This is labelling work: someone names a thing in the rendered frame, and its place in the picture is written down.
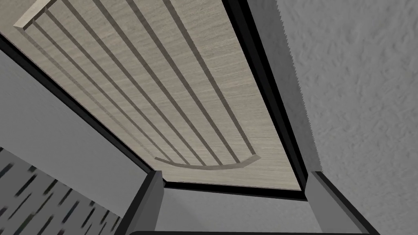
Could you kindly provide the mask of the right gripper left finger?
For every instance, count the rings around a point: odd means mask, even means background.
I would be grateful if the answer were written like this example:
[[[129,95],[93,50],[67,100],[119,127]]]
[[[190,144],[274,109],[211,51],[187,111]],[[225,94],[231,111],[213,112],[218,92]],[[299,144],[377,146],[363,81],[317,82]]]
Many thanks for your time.
[[[149,172],[114,235],[140,235],[141,231],[155,231],[163,196],[162,172]]]

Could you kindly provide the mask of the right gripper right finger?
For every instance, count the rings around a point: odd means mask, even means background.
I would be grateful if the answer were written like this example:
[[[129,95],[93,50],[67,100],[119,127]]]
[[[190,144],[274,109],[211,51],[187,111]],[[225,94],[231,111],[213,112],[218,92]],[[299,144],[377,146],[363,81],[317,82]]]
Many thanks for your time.
[[[380,235],[322,171],[309,173],[305,196],[323,233]]]

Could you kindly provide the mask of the pale wooden door leaf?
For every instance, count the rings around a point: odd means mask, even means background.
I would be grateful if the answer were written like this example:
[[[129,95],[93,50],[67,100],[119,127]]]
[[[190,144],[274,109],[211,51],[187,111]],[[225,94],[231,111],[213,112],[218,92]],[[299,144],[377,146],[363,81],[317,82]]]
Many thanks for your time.
[[[302,189],[222,0],[0,0],[0,33],[166,181]]]

